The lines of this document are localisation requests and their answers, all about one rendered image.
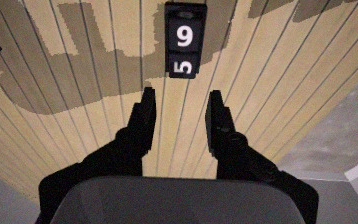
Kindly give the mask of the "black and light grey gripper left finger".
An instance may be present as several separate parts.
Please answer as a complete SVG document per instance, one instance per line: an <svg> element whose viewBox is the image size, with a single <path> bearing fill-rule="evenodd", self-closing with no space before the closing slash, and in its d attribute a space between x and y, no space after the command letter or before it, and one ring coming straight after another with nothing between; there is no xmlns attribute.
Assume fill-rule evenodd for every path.
<svg viewBox="0 0 358 224"><path fill-rule="evenodd" d="M155 89L145 87L134 103L127 127L115 139L72 164L46 176L39 184L42 224L50 224L66 194L83 180L100 176L143 176L142 157L151 150L156 123ZM134 125L135 124L135 125Z"/></svg>

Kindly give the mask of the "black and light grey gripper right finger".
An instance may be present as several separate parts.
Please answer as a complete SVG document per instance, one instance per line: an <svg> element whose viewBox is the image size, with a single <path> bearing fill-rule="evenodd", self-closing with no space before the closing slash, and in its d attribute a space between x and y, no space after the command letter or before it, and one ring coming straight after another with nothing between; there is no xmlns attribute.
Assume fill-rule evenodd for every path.
<svg viewBox="0 0 358 224"><path fill-rule="evenodd" d="M306 224L316 224L317 191L287 172L278 170L272 161L248 145L246 136L236 132L230 108L224 107L220 90L209 94L205 124L209 153L218 160L216 179L273 185L290 196Z"/></svg>

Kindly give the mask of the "black number cube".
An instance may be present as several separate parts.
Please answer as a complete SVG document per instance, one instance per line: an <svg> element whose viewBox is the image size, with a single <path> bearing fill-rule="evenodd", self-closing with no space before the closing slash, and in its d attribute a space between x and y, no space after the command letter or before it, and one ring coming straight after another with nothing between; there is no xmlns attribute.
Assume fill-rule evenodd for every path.
<svg viewBox="0 0 358 224"><path fill-rule="evenodd" d="M169 77L195 79L198 51L169 51Z"/></svg>
<svg viewBox="0 0 358 224"><path fill-rule="evenodd" d="M199 12L171 11L169 18L169 49L199 51L202 18Z"/></svg>

